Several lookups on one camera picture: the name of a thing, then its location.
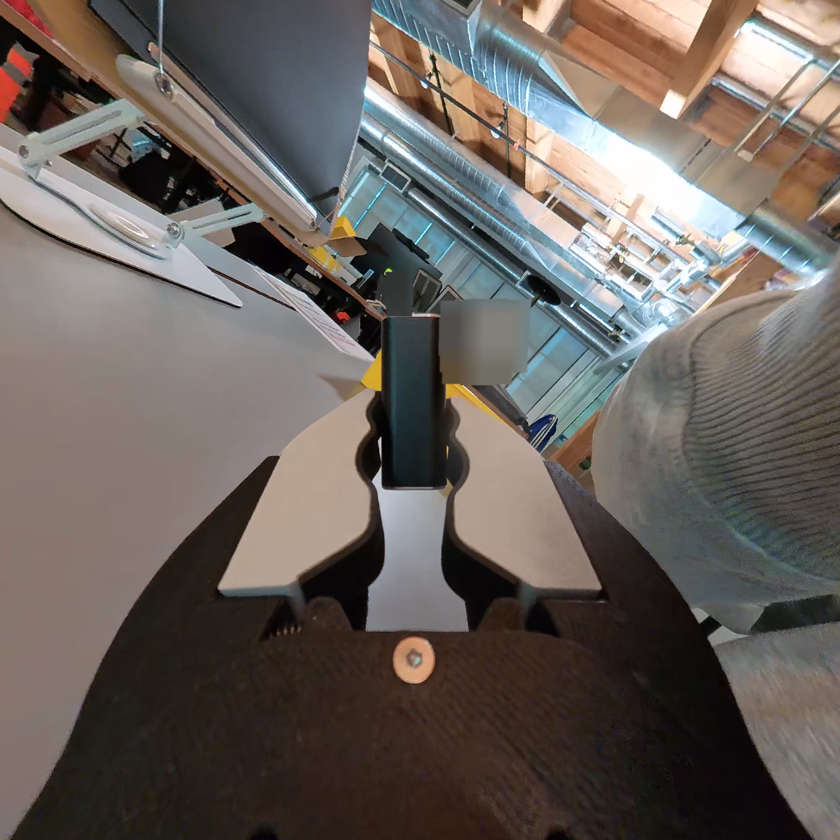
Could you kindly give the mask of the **silver ventilation duct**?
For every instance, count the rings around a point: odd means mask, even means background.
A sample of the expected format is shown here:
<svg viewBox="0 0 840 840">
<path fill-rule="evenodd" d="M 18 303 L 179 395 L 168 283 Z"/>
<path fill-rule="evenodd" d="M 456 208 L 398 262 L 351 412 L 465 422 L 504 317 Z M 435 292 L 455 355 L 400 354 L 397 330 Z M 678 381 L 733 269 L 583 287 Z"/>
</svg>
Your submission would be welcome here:
<svg viewBox="0 0 840 840">
<path fill-rule="evenodd" d="M 614 329 L 631 345 L 651 340 L 617 283 L 611 250 L 411 110 L 372 79 L 364 88 L 360 139 L 416 187 L 407 196 L 473 249 L 522 295 L 541 300 L 577 332 Z"/>
<path fill-rule="evenodd" d="M 653 168 L 653 194 L 719 238 L 738 230 L 790 270 L 830 264 L 838 243 L 772 209 L 771 174 L 584 67 L 498 2 L 373 1 L 373 11 L 509 106 L 619 174 Z"/>
</svg>

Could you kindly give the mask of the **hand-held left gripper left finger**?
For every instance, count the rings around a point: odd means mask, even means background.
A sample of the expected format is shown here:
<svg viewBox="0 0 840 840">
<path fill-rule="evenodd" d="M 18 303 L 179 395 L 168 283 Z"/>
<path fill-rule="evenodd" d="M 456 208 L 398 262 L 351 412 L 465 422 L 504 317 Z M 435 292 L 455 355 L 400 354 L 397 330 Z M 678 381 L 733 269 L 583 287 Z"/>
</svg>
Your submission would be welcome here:
<svg viewBox="0 0 840 840">
<path fill-rule="evenodd" d="M 377 396 L 354 396 L 281 452 L 217 590 L 279 595 L 302 616 L 319 597 L 365 629 L 385 535 L 373 478 L 381 467 Z"/>
</svg>

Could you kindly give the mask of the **person's grey hoodie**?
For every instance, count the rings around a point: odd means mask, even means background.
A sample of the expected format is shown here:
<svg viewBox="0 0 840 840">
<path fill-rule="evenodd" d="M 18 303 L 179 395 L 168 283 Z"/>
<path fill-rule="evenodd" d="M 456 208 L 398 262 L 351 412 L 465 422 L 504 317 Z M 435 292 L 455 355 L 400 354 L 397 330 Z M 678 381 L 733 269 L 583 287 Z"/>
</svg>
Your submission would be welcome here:
<svg viewBox="0 0 840 840">
<path fill-rule="evenodd" d="M 839 625 L 715 647 L 752 740 L 813 838 L 839 838 Z"/>
</svg>

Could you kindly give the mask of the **wood-framed black screen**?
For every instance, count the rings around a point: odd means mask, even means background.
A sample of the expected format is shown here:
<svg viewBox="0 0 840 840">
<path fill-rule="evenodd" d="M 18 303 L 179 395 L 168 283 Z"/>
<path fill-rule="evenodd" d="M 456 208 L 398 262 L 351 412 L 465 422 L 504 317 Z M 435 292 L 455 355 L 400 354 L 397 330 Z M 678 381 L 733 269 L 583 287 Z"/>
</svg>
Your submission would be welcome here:
<svg viewBox="0 0 840 840">
<path fill-rule="evenodd" d="M 155 125 L 304 246 L 332 236 L 359 136 L 371 2 L 2 2 L 116 101 L 41 134 L 27 173 Z"/>
</svg>

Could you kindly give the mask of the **grey desk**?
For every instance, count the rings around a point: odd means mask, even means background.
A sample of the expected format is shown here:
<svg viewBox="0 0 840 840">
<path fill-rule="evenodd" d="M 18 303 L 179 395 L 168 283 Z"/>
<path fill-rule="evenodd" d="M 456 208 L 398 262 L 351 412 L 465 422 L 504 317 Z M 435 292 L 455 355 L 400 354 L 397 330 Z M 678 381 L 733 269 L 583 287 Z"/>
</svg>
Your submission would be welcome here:
<svg viewBox="0 0 840 840">
<path fill-rule="evenodd" d="M 240 308 L 2 208 L 2 838 L 49 777 L 163 562 L 266 457 L 350 396 L 336 350 L 233 258 Z"/>
</svg>

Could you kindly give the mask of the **person's right forearm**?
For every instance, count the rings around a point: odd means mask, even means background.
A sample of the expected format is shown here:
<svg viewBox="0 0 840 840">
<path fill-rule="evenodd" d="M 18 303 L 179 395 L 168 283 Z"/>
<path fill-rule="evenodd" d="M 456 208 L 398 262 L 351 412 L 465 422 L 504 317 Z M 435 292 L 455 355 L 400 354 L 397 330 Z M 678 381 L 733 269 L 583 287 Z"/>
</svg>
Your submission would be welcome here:
<svg viewBox="0 0 840 840">
<path fill-rule="evenodd" d="M 836 261 L 666 331 L 597 421 L 597 500 L 735 633 L 838 594 L 838 333 Z"/>
</svg>

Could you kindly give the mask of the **white paper sheet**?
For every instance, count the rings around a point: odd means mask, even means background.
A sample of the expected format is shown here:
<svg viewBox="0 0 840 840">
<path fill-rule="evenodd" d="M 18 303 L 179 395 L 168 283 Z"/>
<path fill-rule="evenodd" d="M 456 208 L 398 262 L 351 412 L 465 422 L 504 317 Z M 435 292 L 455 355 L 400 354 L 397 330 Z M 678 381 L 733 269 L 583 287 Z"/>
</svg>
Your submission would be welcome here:
<svg viewBox="0 0 840 840">
<path fill-rule="evenodd" d="M 279 296 L 280 301 L 285 302 L 295 309 L 336 350 L 364 361 L 367 364 L 371 364 L 374 361 L 374 356 L 353 340 L 338 323 L 325 314 L 306 294 L 296 287 L 292 287 L 284 281 L 269 275 L 256 266 L 252 266 L 252 269 L 263 281 L 272 287 Z"/>
</svg>

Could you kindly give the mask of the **black monitor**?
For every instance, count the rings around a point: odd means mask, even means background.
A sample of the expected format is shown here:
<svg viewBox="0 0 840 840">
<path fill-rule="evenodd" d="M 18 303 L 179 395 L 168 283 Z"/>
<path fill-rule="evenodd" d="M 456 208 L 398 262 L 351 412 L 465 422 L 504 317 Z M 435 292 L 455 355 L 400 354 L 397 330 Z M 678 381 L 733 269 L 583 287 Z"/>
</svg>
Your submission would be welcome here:
<svg viewBox="0 0 840 840">
<path fill-rule="evenodd" d="M 375 299 L 388 316 L 426 313 L 442 290 L 443 273 L 427 253 L 399 231 L 379 223 L 367 238 L 378 250 L 371 267 L 377 277 Z"/>
</svg>

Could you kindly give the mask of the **yellow plastic bin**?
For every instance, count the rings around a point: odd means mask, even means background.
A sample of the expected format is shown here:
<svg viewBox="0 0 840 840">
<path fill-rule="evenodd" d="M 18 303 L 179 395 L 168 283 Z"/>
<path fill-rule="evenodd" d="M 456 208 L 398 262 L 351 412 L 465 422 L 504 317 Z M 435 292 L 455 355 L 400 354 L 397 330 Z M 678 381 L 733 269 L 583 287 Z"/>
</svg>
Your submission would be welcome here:
<svg viewBox="0 0 840 840">
<path fill-rule="evenodd" d="M 363 387 L 373 390 L 373 391 L 380 391 L 382 389 L 382 352 L 380 351 L 374 357 L 374 360 L 368 370 L 362 376 L 360 383 Z M 502 410 L 495 406 L 492 402 L 486 399 L 483 395 L 479 394 L 474 388 L 470 388 L 464 385 L 457 385 L 457 384 L 446 384 L 445 392 L 447 398 L 453 398 L 455 396 L 461 396 L 470 402 L 474 403 L 478 407 L 481 408 L 482 411 L 494 414 L 496 417 L 500 419 L 501 422 L 505 423 L 509 427 L 513 428 L 516 433 L 523 437 L 527 438 L 528 435 L 522 428 L 515 423 L 513 423 L 510 418 L 508 418 Z"/>
</svg>

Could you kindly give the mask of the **black network adapter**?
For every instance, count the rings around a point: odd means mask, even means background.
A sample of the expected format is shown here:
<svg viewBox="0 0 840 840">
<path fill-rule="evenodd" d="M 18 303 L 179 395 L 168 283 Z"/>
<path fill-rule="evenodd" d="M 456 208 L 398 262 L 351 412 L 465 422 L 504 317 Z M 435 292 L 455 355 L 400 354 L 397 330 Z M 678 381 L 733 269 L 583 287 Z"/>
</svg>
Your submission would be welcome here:
<svg viewBox="0 0 840 840">
<path fill-rule="evenodd" d="M 435 314 L 385 318 L 381 335 L 381 483 L 387 490 L 446 485 L 445 386 Z"/>
</svg>

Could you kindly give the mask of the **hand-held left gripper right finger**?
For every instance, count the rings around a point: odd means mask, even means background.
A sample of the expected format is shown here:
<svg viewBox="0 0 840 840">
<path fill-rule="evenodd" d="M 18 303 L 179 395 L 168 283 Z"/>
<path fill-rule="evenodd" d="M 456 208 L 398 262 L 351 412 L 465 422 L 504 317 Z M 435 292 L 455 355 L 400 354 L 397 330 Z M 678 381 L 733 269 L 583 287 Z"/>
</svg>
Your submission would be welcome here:
<svg viewBox="0 0 840 840">
<path fill-rule="evenodd" d="M 448 402 L 445 581 L 469 627 L 490 604 L 595 600 L 602 584 L 544 459 L 464 397 Z"/>
</svg>

